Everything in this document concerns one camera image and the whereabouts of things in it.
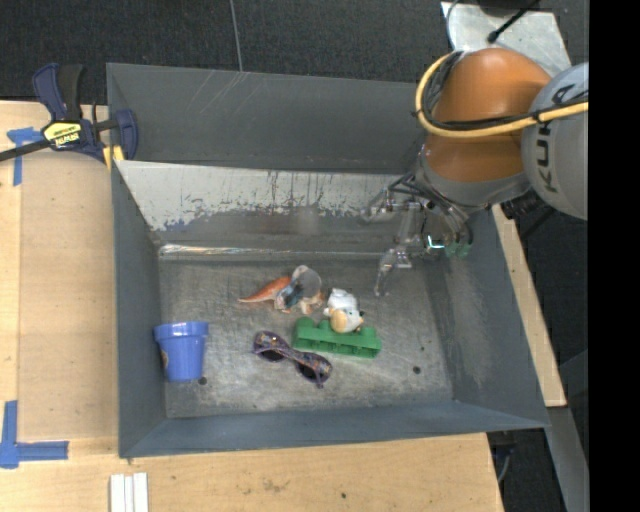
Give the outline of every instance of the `sunglasses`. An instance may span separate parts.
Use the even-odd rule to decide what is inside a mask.
[[[305,379],[322,388],[331,375],[332,366],[324,357],[291,348],[284,339],[271,331],[260,331],[253,340],[253,353],[271,363],[289,359]]]

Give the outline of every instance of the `gray bin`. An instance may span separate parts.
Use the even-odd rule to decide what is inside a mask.
[[[548,424],[490,212],[465,259],[373,285],[399,218],[358,211],[417,154],[413,84],[111,64],[140,126],[112,172],[122,457],[382,441]],[[322,353],[323,389],[251,353],[299,313],[237,299],[305,264],[356,295],[382,350]],[[322,318],[321,311],[312,314]],[[206,382],[167,383],[154,326],[210,322]]]

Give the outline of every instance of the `blue cup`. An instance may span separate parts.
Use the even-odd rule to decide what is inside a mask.
[[[208,322],[176,322],[154,327],[169,382],[188,382],[202,377]]]

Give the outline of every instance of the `green toy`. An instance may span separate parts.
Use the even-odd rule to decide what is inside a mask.
[[[382,348],[380,338],[373,327],[361,327],[357,331],[337,333],[328,320],[320,320],[318,326],[307,316],[296,321],[292,345],[297,349],[332,352],[373,359]]]

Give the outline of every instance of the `white toy figure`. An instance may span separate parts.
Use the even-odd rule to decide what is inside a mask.
[[[331,290],[323,314],[329,317],[331,328],[339,333],[353,332],[364,322],[355,296],[340,288]]]

